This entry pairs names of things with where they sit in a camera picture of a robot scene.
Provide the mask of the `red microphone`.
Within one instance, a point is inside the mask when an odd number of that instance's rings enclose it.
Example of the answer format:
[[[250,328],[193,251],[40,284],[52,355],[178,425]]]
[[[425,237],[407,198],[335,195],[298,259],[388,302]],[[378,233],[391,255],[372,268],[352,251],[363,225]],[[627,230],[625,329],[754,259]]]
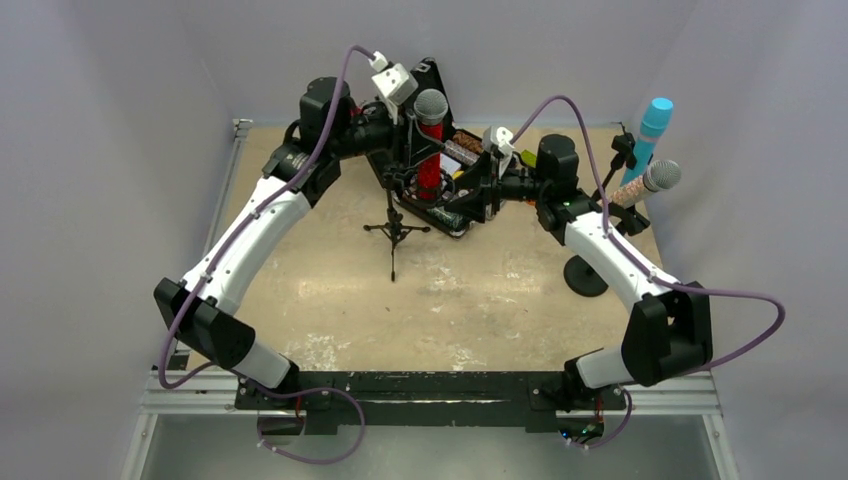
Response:
[[[433,88],[421,91],[413,104],[413,111],[423,131],[441,141],[448,110],[449,104],[444,94]],[[441,149],[427,141],[425,144],[426,157],[419,162],[417,170],[417,195],[421,200],[434,201],[441,189]]]

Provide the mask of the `tripod stand with shock mount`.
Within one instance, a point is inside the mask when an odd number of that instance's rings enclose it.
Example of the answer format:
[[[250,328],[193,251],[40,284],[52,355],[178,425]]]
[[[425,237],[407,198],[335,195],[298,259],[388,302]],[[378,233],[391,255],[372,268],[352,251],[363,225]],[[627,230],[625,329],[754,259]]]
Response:
[[[439,171],[439,186],[431,193],[436,194],[435,199],[424,199],[423,187],[418,187],[417,166],[398,167],[389,166],[382,174],[382,185],[386,194],[387,220],[382,224],[364,225],[365,231],[381,231],[391,244],[391,268],[390,279],[396,281],[396,250],[410,233],[428,233],[433,228],[448,235],[450,238],[459,239],[464,236],[472,226],[472,220],[459,213],[449,212],[448,203],[458,198],[458,189],[455,178],[444,169]],[[399,204],[409,207],[410,212],[419,219],[426,222],[425,226],[413,226],[403,223],[404,215],[396,208]]]

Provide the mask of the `black round-base mic stand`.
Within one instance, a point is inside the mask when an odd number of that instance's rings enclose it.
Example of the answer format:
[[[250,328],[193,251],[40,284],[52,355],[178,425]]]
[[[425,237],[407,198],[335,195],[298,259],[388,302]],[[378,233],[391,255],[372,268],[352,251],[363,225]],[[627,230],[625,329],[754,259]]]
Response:
[[[635,206],[622,207],[613,203],[610,214],[619,219],[615,229],[624,236],[639,235],[651,225],[650,220],[639,213]],[[578,255],[572,256],[565,263],[563,277],[568,287],[583,297],[598,297],[608,290],[603,279]]]

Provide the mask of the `silver glitter microphone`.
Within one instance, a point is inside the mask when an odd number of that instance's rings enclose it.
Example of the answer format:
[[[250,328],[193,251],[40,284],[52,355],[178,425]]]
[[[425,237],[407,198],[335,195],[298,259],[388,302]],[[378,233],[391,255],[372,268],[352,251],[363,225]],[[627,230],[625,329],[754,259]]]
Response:
[[[672,160],[651,163],[637,178],[627,182],[608,196],[608,201],[630,208],[655,193],[674,188],[682,178],[682,169]]]

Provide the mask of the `blue microphone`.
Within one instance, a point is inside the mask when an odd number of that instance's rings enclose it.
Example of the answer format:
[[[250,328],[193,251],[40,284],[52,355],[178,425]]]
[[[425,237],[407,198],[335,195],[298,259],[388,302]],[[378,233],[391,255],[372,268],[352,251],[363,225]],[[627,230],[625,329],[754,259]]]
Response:
[[[664,97],[654,98],[647,106],[638,135],[633,147],[635,164],[628,166],[623,174],[620,185],[623,186],[636,179],[647,169],[653,156],[656,144],[668,128],[673,114],[674,103]]]

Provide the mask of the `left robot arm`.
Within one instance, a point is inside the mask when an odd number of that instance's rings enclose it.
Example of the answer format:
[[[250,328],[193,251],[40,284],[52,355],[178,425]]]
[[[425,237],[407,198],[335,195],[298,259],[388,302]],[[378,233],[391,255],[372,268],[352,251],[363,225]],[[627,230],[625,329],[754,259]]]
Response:
[[[341,160],[390,157],[405,146],[403,121],[421,90],[417,79],[386,70],[372,81],[378,96],[363,106],[341,78],[311,81],[300,98],[299,118],[224,236],[180,281],[164,278],[154,290],[170,340],[285,398],[299,391],[298,366],[263,344],[235,314],[278,242],[340,177]]]

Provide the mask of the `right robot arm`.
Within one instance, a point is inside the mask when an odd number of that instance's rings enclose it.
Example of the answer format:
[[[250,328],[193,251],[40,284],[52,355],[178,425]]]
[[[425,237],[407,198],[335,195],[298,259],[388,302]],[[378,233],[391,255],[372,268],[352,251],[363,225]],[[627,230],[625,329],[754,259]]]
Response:
[[[509,165],[511,132],[496,132],[504,137],[487,131],[478,160],[457,180],[466,195],[447,210],[484,222],[504,200],[533,201],[543,229],[584,260],[629,314],[619,345],[565,363],[564,390],[578,396],[621,383],[652,386],[706,365],[713,356],[708,298],[696,293],[696,283],[678,284],[608,225],[601,206],[578,185],[573,140],[545,136],[535,166],[518,170]]]

